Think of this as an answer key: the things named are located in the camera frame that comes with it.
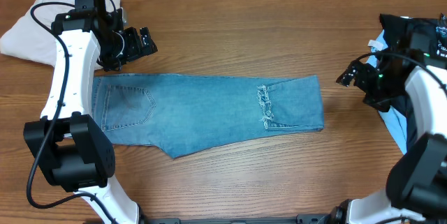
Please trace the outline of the blue denim jeans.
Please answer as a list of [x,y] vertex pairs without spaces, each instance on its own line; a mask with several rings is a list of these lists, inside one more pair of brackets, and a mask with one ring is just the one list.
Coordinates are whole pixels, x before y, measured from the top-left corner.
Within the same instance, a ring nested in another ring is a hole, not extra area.
[[106,75],[94,78],[91,101],[113,144],[155,146],[173,158],[324,127],[316,76]]

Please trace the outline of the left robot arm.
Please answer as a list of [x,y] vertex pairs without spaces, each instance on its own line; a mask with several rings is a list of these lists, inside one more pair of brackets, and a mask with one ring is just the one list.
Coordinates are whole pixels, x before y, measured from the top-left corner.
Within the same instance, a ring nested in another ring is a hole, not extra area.
[[85,200],[104,223],[147,223],[115,176],[115,152],[92,118],[91,95],[97,66],[118,71],[157,48],[147,28],[125,27],[122,9],[107,11],[111,2],[74,0],[47,26],[57,46],[52,86],[23,136],[34,156],[31,173],[41,171],[67,200]]

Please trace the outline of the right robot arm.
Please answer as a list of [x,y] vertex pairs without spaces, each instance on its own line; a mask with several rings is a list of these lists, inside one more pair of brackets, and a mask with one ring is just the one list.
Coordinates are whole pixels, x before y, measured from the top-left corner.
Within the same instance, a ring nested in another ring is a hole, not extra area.
[[390,171],[386,187],[346,200],[323,223],[438,223],[446,219],[446,58],[436,29],[384,29],[387,47],[373,52],[371,67],[361,58],[338,77],[365,92],[365,103],[390,108],[393,96],[407,96],[416,141]]

